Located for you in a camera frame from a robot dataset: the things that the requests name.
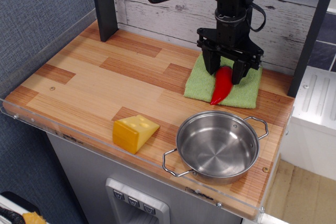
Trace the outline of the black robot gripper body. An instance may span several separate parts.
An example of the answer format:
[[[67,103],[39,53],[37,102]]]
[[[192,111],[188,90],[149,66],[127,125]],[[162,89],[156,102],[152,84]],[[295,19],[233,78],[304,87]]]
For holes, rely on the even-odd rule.
[[[249,38],[250,31],[260,31],[251,27],[252,9],[239,10],[227,15],[215,10],[216,28],[199,28],[197,46],[223,50],[239,59],[247,56],[251,62],[259,63],[264,51]]]

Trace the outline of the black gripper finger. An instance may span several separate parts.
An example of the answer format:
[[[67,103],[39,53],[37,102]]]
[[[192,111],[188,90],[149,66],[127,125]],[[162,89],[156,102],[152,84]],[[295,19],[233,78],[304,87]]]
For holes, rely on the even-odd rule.
[[[260,61],[236,60],[233,64],[232,84],[237,85],[241,79],[246,77],[250,68],[258,70],[261,67]]]
[[[202,48],[204,65],[207,72],[213,75],[221,66],[221,56],[212,48]]]

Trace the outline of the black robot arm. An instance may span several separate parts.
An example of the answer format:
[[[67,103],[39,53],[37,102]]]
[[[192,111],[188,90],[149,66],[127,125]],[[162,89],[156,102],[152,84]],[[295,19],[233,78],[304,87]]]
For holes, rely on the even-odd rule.
[[[239,84],[246,77],[249,69],[259,69],[264,51],[249,37],[252,28],[253,10],[265,14],[264,10],[254,4],[254,0],[216,0],[216,28],[199,28],[197,45],[202,49],[206,71],[214,74],[221,66],[221,58],[232,60],[232,83]]]

